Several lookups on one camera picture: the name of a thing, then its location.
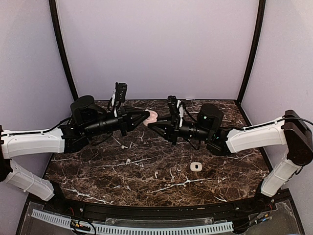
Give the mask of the pink earbud charging case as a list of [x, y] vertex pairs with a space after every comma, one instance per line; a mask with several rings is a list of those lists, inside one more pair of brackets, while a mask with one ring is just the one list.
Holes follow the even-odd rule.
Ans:
[[143, 121], [143, 124], [145, 126], [148, 126], [148, 124], [150, 124], [150, 123], [157, 122], [157, 118], [158, 118], [157, 112], [152, 111], [152, 110], [148, 110], [148, 112], [150, 113], [149, 117]]

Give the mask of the white charging case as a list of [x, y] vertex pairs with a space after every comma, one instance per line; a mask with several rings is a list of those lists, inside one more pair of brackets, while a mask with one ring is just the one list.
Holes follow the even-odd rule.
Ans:
[[192, 162], [190, 164], [190, 170], [192, 172], [200, 172], [200, 171], [202, 171], [202, 163], [200, 163], [200, 162]]

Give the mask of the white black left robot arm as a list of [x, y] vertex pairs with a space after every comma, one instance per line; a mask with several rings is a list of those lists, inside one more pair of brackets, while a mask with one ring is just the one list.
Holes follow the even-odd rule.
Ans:
[[69, 203], [60, 186], [26, 170], [13, 160], [16, 156], [41, 153], [75, 153], [93, 137], [120, 131], [123, 136], [150, 116], [149, 111], [122, 106], [106, 111], [93, 96], [78, 98], [70, 106], [72, 115], [48, 130], [0, 131], [0, 180], [31, 193], [58, 213], [66, 213]]

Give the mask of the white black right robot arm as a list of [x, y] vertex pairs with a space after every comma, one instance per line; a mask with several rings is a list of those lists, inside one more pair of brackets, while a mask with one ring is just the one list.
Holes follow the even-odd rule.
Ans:
[[267, 123], [223, 128], [220, 126], [222, 116], [222, 111], [216, 106], [204, 104], [197, 121], [188, 122], [183, 119], [181, 107], [171, 107], [171, 113], [161, 118], [151, 111], [144, 125], [172, 144], [176, 144], [178, 138], [203, 141], [206, 148], [217, 156], [270, 145], [285, 145], [287, 150], [282, 160], [262, 181], [260, 194], [250, 200], [250, 209], [261, 212], [268, 205], [268, 197], [274, 196], [285, 182], [313, 160], [313, 135], [307, 126], [308, 120], [300, 118], [294, 110], [287, 110], [284, 116]]

